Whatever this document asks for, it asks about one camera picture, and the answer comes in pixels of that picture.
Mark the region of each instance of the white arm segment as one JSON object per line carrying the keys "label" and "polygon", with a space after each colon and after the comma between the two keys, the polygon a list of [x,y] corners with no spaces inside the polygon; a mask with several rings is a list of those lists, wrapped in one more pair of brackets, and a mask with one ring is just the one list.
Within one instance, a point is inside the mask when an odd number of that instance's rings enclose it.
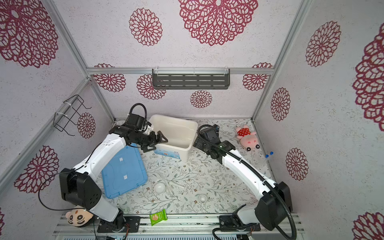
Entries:
{"label": "white arm segment", "polygon": [[[243,156],[241,156],[238,150],[231,150],[230,152],[235,154],[236,156],[239,156],[241,159],[251,165],[247,160],[243,158]],[[251,189],[252,193],[255,195],[257,200],[260,200],[260,198],[264,196],[264,191],[270,191],[270,189],[266,185],[264,185],[263,182],[249,168],[247,168],[244,164],[240,163],[234,157],[231,157],[227,154],[222,158],[222,162],[224,166],[232,170],[243,182],[245,182],[245,184]],[[271,186],[274,186],[274,184],[276,183],[272,179],[267,178],[262,173],[260,173],[260,175],[263,176]]]}
{"label": "white arm segment", "polygon": [[[95,149],[90,160],[85,163],[89,158],[89,156],[87,156],[81,163],[74,166],[74,168],[78,169],[83,166],[77,170],[77,172],[87,172],[92,180],[96,181],[98,175],[113,158],[113,156],[115,156],[115,154],[125,146],[126,143],[123,137],[119,137],[119,135],[114,133],[108,134],[104,141]],[[113,222],[119,213],[119,209],[112,206],[107,201],[104,194],[101,196],[99,202],[92,209],[89,209],[89,211],[107,222]]]}

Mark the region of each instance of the red polka dot clothing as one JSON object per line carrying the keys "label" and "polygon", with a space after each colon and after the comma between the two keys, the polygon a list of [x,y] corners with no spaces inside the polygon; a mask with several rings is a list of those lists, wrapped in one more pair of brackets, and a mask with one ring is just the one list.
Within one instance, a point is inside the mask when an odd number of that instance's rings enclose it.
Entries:
{"label": "red polka dot clothing", "polygon": [[251,134],[251,132],[249,131],[249,128],[242,128],[242,129],[240,129],[238,132],[237,132],[237,134],[239,135],[239,136],[245,136],[245,135],[250,135]]}

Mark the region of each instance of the green snack package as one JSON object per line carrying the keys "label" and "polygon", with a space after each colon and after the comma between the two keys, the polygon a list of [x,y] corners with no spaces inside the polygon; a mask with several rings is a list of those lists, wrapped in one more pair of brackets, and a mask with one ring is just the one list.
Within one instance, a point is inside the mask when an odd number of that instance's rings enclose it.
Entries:
{"label": "green snack package", "polygon": [[152,226],[158,222],[161,222],[163,220],[167,220],[166,210],[163,209],[163,211],[161,211],[161,212],[157,212],[155,214],[150,214],[149,218],[151,219],[151,225]]}

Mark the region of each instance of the brown printed flower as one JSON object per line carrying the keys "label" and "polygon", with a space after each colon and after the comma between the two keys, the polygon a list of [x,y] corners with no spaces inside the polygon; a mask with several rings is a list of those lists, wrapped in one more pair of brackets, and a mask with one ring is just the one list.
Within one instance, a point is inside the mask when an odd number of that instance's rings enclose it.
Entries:
{"label": "brown printed flower", "polygon": [[92,137],[96,129],[96,123],[93,116],[89,113],[80,115],[77,121],[77,129],[83,138]]}
{"label": "brown printed flower", "polygon": [[[110,64],[100,63],[96,68],[114,68]],[[120,92],[125,88],[125,78],[123,74],[94,74],[93,78],[97,84],[110,92]]]}
{"label": "brown printed flower", "polygon": [[129,19],[129,28],[133,37],[141,44],[153,46],[163,34],[158,17],[148,9],[136,9]]}
{"label": "brown printed flower", "polygon": [[1,236],[1,231],[3,230],[4,225],[5,225],[4,214],[1,212],[1,208],[0,208],[0,236]]}
{"label": "brown printed flower", "polygon": [[40,186],[45,182],[44,187],[50,185],[59,169],[59,159],[55,151],[49,146],[43,146],[39,153],[29,162],[23,173],[16,179],[13,185],[21,192],[37,193]]}
{"label": "brown printed flower", "polygon": [[[253,66],[253,68],[272,68],[270,63],[259,63]],[[268,80],[268,74],[246,74],[243,76],[243,85],[246,89],[251,91],[257,91],[263,89],[265,82]]]}
{"label": "brown printed flower", "polygon": [[340,42],[340,25],[330,21],[319,27],[311,37],[306,50],[308,65],[317,67],[327,62]]}
{"label": "brown printed flower", "polygon": [[252,21],[257,0],[179,0],[184,28],[200,43],[223,45]]}
{"label": "brown printed flower", "polygon": [[148,99],[160,99],[166,94],[166,90],[157,90],[152,85],[152,75],[146,74],[139,77],[136,83],[136,87],[140,94]]}
{"label": "brown printed flower", "polygon": [[197,108],[205,108],[212,102],[212,95],[204,90],[198,90],[192,93],[190,98],[191,104]]}
{"label": "brown printed flower", "polygon": [[277,89],[271,100],[271,113],[276,121],[281,121],[287,116],[291,106],[290,103],[291,100],[287,89]]}
{"label": "brown printed flower", "polygon": [[308,161],[304,153],[297,148],[292,148],[285,159],[288,173],[296,180],[303,180],[308,174]]}
{"label": "brown printed flower", "polygon": [[49,65],[56,56],[55,25],[39,0],[0,1],[0,52],[23,67]]}
{"label": "brown printed flower", "polygon": [[355,103],[364,109],[364,118],[372,119],[384,131],[384,23],[379,34],[364,48],[362,61],[355,70]]}
{"label": "brown printed flower", "polygon": [[384,239],[384,216],[376,212],[359,215],[353,221],[353,240],[383,240]]}

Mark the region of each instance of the plush toy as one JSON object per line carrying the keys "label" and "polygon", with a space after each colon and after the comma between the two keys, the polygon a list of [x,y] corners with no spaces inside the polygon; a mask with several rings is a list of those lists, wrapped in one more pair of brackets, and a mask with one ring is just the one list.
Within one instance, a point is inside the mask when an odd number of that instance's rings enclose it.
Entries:
{"label": "plush toy", "polygon": [[256,132],[250,132],[249,127],[244,125],[243,128],[236,128],[238,139],[240,139],[240,144],[247,150],[251,151],[253,148],[260,148],[259,140],[256,137]]}
{"label": "plush toy", "polygon": [[65,217],[68,219],[68,223],[75,227],[85,227],[92,221],[93,214],[88,212],[85,209],[73,209],[70,212],[65,214]]}

